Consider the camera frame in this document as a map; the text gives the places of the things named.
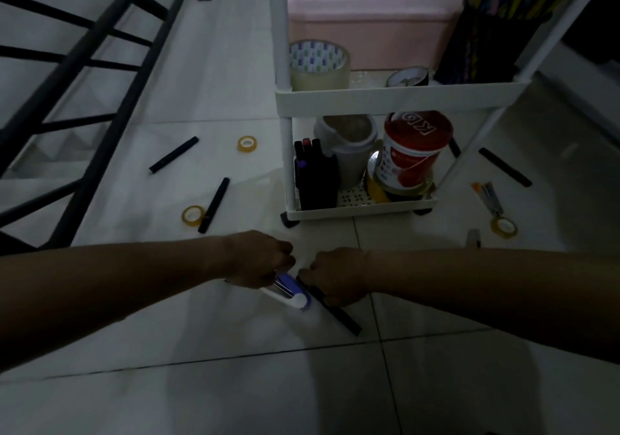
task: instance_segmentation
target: hand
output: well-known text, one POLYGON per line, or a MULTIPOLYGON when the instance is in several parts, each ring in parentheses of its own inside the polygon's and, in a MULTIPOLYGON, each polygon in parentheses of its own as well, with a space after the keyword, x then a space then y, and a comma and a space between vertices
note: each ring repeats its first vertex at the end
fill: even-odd
POLYGON ((319 252, 309 269, 299 271, 299 277, 307 286, 320 289, 328 306, 346 306, 368 294, 367 262, 366 252, 341 247, 319 252))
POLYGON ((259 231, 246 231, 223 238, 230 264, 225 278, 233 285, 262 288, 275 281, 275 271, 295 265, 293 245, 259 231))

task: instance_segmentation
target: red lid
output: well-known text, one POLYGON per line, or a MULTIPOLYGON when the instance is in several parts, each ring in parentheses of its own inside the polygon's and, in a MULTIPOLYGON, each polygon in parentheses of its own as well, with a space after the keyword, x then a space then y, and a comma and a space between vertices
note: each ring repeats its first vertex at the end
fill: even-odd
POLYGON ((426 112, 395 112, 387 116, 386 134, 405 148, 416 151, 437 151, 452 139, 452 124, 437 110, 426 112))

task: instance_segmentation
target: pink box lid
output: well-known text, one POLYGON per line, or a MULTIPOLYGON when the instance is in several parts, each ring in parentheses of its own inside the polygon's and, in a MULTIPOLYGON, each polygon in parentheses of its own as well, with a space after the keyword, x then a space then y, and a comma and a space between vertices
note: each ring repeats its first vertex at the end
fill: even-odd
POLYGON ((462 0, 288 0, 291 20, 446 21, 462 11, 462 0))

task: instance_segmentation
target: forearm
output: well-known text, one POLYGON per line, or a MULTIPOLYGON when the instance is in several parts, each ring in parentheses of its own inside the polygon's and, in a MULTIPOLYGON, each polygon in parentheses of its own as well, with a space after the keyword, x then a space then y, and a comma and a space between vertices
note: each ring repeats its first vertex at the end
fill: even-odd
POLYGON ((225 238, 0 258, 0 371, 225 274, 225 238))
POLYGON ((522 250, 370 252, 368 289, 620 361, 620 265, 522 250))

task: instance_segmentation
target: white pole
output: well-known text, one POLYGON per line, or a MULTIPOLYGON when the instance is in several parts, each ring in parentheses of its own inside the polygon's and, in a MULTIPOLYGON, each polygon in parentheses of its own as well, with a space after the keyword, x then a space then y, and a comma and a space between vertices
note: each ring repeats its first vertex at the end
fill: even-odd
MULTIPOLYGON (((288 58, 288 0, 269 0, 274 43, 274 68, 276 88, 291 90, 290 62, 288 58)), ((293 172, 293 120, 280 117, 282 163, 284 164, 284 193, 286 210, 295 211, 295 173, 293 172)))
MULTIPOLYGON (((577 19, 577 17, 581 14, 581 11, 586 7, 590 0, 572 0, 566 8, 566 11, 562 14, 562 17, 558 19, 558 21, 553 26, 553 29, 547 35, 547 38, 543 41, 543 44, 536 50, 536 53, 531 57, 530 61, 523 67, 523 70, 516 75, 516 80, 527 81, 531 79, 534 75, 540 64, 547 58, 547 55, 555 44, 559 42, 564 33, 569 29, 571 24, 577 19)), ((474 135, 469 140, 467 146, 461 152, 461 156, 454 162, 448 172, 446 172, 445 176, 439 182, 437 191, 440 193, 443 189, 446 188, 446 185, 450 184, 456 177, 456 175, 461 171, 463 163, 471 156, 473 153, 477 151, 479 146, 482 144, 484 138, 489 134, 489 132, 493 129, 493 126, 497 123, 497 121, 501 118, 504 112, 506 112, 506 107, 501 107, 493 110, 491 114, 487 117, 487 119, 483 122, 481 126, 478 127, 478 130, 474 133, 474 135)))

